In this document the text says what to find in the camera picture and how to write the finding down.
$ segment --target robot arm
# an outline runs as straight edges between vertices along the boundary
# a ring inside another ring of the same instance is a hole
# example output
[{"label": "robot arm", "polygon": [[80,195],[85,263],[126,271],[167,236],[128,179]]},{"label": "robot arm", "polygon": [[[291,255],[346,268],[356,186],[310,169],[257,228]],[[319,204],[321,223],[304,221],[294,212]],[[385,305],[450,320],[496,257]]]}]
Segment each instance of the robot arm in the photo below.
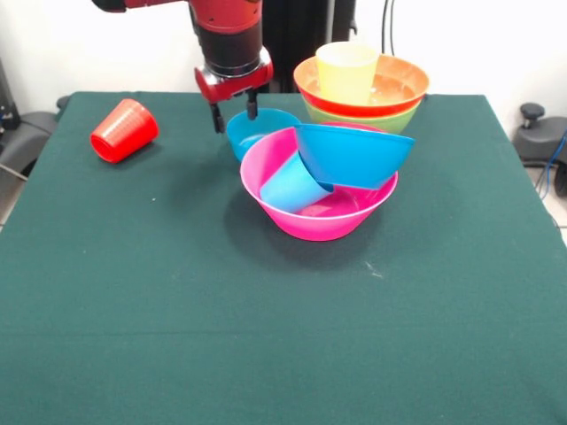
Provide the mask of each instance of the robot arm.
[{"label": "robot arm", "polygon": [[262,47],[262,0],[93,0],[106,12],[188,1],[191,21],[205,57],[195,69],[203,97],[211,105],[214,128],[225,130],[218,103],[244,92],[251,120],[258,114],[258,89],[269,82],[274,68]]}]

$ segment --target plastic cup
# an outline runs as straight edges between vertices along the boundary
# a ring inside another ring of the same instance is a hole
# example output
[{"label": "plastic cup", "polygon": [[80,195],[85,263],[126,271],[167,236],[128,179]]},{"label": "plastic cup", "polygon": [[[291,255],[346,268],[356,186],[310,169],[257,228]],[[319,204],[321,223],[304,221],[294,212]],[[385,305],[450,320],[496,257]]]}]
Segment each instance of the plastic cup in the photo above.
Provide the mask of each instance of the plastic cup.
[{"label": "plastic cup", "polygon": [[368,104],[378,51],[357,42],[332,42],[315,53],[323,97],[343,104]]},{"label": "plastic cup", "polygon": [[260,188],[261,199],[287,213],[296,213],[333,193],[329,184],[319,184],[293,153]]},{"label": "plastic cup", "polygon": [[158,123],[150,111],[136,100],[124,99],[93,131],[90,143],[100,158],[115,164],[158,134]]}]

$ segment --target floor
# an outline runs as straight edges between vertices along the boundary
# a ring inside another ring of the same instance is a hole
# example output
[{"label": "floor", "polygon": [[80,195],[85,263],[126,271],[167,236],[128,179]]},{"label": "floor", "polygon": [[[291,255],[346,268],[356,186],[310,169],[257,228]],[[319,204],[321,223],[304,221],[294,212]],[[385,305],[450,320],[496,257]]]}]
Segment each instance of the floor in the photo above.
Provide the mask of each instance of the floor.
[{"label": "floor", "polygon": [[[526,172],[535,184],[540,176],[541,169],[526,168]],[[552,171],[551,174],[552,184],[554,178],[553,172],[554,171]],[[18,201],[19,195],[24,189],[24,184],[25,183],[17,177],[0,169],[0,231],[4,228],[6,221],[8,221],[12,209]],[[552,187],[543,200],[543,204],[557,223],[559,227],[558,231],[561,231],[565,245],[567,245],[567,199],[557,197]]]},{"label": "floor", "polygon": [[[533,184],[540,177],[541,168],[526,168],[526,171],[530,178],[532,179]],[[556,225],[559,227],[559,231],[563,236],[563,241],[565,245],[567,245],[567,198],[561,199],[555,194],[553,189],[553,180],[555,179],[555,170],[551,170],[549,175],[550,181],[550,188],[548,194],[543,199],[543,205],[548,210],[548,213],[553,217],[555,220]]]},{"label": "floor", "polygon": [[0,231],[24,189],[24,182],[0,168]]}]

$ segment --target blue bowl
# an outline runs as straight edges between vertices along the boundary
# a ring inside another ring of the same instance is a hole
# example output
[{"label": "blue bowl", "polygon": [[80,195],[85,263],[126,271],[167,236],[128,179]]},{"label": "blue bowl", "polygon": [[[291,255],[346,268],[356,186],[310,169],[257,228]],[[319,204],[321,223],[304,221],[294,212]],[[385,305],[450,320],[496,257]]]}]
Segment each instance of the blue bowl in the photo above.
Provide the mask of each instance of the blue bowl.
[{"label": "blue bowl", "polygon": [[295,126],[299,154],[321,184],[378,189],[400,169],[415,143],[403,135],[344,125]]},{"label": "blue bowl", "polygon": [[246,111],[235,115],[227,126],[227,136],[235,156],[242,161],[246,152],[263,136],[298,124],[301,121],[288,112],[260,108],[256,120],[249,120]]}]

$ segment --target yellow cup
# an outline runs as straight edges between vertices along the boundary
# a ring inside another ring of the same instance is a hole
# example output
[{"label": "yellow cup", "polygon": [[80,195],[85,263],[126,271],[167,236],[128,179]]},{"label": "yellow cup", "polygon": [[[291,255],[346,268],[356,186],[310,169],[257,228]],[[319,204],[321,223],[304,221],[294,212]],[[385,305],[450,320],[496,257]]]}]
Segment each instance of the yellow cup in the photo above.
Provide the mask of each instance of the yellow cup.
[{"label": "yellow cup", "polygon": [[322,97],[341,104],[368,104],[378,51],[358,42],[331,42],[315,53]]}]

